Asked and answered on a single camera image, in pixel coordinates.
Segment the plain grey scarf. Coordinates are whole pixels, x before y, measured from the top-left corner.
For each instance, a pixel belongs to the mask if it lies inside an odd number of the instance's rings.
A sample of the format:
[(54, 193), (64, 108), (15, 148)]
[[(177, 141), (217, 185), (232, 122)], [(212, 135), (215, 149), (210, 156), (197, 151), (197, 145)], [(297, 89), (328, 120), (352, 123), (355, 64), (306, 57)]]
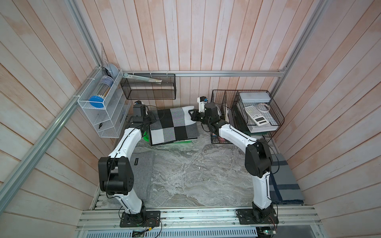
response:
[(130, 159), (135, 179), (134, 190), (143, 202), (147, 202), (150, 196), (154, 156), (155, 153), (149, 151), (144, 153), (133, 153)]

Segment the white pencil case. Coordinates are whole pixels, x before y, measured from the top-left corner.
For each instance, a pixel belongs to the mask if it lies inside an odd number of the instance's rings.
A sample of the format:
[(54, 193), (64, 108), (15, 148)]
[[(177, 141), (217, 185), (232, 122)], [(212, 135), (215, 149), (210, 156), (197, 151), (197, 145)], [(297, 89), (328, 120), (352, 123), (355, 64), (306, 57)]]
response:
[(239, 96), (243, 103), (268, 103), (271, 100), (267, 92), (240, 92)]

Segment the clear tube blue cap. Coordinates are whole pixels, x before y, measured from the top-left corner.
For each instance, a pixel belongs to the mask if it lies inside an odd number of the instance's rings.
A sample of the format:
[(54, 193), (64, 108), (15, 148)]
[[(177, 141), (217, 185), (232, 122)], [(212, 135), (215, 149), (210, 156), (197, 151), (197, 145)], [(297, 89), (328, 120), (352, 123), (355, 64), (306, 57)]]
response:
[(111, 87), (114, 84), (114, 79), (110, 76), (102, 76), (96, 89), (89, 98), (89, 103), (95, 108), (104, 108), (105, 98), (108, 95)]

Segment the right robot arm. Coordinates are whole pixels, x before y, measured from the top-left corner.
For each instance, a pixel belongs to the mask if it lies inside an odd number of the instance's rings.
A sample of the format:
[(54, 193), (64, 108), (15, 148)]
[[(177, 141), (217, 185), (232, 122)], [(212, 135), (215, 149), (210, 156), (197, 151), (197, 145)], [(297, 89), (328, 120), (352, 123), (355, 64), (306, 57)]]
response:
[(249, 137), (235, 129), (220, 118), (214, 103), (205, 103), (202, 111), (193, 109), (188, 113), (192, 121), (207, 125), (210, 132), (230, 141), (245, 153), (245, 168), (252, 176), (254, 187), (253, 209), (269, 213), (273, 209), (269, 185), (273, 160), (266, 140)]

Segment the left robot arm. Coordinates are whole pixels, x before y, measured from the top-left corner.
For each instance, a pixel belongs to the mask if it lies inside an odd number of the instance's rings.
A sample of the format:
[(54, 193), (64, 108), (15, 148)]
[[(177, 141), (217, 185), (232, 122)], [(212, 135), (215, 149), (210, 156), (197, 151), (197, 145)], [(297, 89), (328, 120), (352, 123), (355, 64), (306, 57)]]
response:
[(133, 115), (128, 120), (124, 134), (107, 157), (98, 161), (99, 186), (109, 199), (115, 198), (125, 213), (142, 216), (145, 211), (143, 201), (134, 191), (135, 177), (130, 163), (132, 153), (143, 138), (154, 116), (147, 111), (147, 105), (136, 101)]

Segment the smiley houndstooth knit scarf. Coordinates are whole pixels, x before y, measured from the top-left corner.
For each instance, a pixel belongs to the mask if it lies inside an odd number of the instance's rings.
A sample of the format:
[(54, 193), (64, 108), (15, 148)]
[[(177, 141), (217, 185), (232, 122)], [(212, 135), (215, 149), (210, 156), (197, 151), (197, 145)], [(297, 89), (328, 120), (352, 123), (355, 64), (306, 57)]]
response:
[(175, 141), (173, 143), (181, 144), (181, 143), (192, 143), (193, 140), (183, 140), (183, 141)]

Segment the white notebook under calculator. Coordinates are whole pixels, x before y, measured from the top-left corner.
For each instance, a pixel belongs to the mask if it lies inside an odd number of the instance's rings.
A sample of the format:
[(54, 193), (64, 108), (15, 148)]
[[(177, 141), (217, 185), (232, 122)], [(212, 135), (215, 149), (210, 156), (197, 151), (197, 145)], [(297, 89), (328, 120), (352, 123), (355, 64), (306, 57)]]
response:
[(267, 132), (267, 131), (276, 131), (278, 126), (272, 126), (271, 124), (266, 124), (264, 126), (248, 126), (248, 129), (251, 133)]

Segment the aluminium front rail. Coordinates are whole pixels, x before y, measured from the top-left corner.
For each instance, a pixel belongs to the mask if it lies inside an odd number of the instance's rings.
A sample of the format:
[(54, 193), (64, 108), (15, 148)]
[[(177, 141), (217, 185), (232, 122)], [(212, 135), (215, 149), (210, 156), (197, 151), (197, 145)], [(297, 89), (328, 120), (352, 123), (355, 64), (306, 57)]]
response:
[[(160, 208), (163, 228), (237, 227), (237, 207)], [(312, 206), (276, 206), (279, 226), (321, 225)], [(90, 210), (82, 212), (77, 231), (120, 230), (118, 210)]]

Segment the white calculator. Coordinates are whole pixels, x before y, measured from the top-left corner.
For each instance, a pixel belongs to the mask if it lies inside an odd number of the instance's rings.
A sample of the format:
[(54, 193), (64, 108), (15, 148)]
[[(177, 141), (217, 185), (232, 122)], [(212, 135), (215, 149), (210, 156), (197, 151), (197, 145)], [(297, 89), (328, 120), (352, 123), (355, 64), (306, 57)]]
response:
[(269, 121), (255, 106), (245, 107), (245, 112), (255, 122), (257, 126), (264, 126), (266, 124), (269, 124)]

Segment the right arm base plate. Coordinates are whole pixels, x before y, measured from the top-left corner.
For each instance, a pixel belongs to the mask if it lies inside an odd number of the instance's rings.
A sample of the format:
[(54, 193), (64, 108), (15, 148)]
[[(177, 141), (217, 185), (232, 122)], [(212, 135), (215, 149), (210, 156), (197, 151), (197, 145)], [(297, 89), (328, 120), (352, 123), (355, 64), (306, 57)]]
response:
[(252, 224), (275, 224), (279, 223), (278, 216), (273, 207), (268, 207), (267, 209), (237, 209), (236, 216), (239, 219), (241, 225), (252, 225)]

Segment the black mesh wall basket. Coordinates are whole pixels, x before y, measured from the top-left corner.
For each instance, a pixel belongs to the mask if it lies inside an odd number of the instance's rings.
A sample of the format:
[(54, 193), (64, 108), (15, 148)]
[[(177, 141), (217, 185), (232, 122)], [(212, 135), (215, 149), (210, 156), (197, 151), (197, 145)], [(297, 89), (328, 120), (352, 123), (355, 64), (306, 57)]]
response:
[(131, 73), (161, 79), (161, 83), (150, 83), (127, 78), (121, 79), (121, 87), (129, 100), (175, 100), (176, 75), (169, 73)]

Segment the green plastic basket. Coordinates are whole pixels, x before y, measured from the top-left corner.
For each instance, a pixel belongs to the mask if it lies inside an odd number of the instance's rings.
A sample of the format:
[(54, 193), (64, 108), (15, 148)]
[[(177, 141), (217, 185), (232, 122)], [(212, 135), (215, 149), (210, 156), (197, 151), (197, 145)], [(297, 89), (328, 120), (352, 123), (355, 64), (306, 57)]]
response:
[(161, 136), (158, 134), (158, 132), (151, 133), (151, 131), (145, 132), (143, 135), (143, 139), (145, 141), (147, 141), (152, 146), (162, 145), (162, 144), (170, 144), (170, 143), (173, 143), (175, 141), (183, 141), (183, 140), (193, 140), (194, 141), (195, 140), (195, 138), (177, 140), (175, 138), (174, 134)]

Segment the grey navy striped scarf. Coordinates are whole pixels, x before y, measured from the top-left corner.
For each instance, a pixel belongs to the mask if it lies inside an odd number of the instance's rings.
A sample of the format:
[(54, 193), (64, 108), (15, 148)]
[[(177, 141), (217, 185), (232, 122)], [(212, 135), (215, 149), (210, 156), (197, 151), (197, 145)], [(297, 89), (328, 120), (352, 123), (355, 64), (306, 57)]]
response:
[(278, 205), (304, 204), (304, 196), (282, 154), (273, 154), (270, 175), (270, 198)]

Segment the black white checkered scarf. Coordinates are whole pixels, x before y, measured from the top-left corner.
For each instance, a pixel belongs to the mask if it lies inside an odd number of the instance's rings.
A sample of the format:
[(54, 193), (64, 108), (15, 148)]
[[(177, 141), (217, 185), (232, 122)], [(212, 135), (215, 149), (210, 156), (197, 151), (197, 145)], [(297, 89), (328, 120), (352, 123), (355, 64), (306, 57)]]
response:
[(193, 109), (194, 106), (186, 106), (152, 111), (155, 122), (149, 125), (149, 131), (158, 132), (161, 136), (174, 134), (177, 140), (197, 139), (199, 137), (197, 124), (189, 115), (189, 110)]

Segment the ruler in mesh basket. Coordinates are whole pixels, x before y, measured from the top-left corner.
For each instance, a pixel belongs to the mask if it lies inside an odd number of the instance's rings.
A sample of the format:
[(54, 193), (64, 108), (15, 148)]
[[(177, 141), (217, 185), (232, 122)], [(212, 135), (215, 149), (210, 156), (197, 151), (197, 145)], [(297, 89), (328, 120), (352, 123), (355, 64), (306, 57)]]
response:
[(143, 81), (143, 82), (150, 82), (150, 83), (161, 83), (162, 82), (161, 79), (155, 79), (155, 78), (151, 78), (151, 77), (139, 76), (139, 75), (128, 74), (128, 73), (124, 73), (124, 78), (132, 79), (132, 80), (139, 80), (139, 81)]

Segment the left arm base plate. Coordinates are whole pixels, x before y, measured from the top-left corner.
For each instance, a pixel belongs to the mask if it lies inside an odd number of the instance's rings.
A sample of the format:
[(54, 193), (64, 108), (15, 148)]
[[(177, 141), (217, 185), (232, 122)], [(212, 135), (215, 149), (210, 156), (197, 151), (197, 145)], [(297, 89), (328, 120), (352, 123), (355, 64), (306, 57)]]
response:
[(158, 210), (141, 212), (139, 214), (129, 214), (123, 212), (120, 221), (121, 228), (154, 228), (160, 226), (161, 212)]

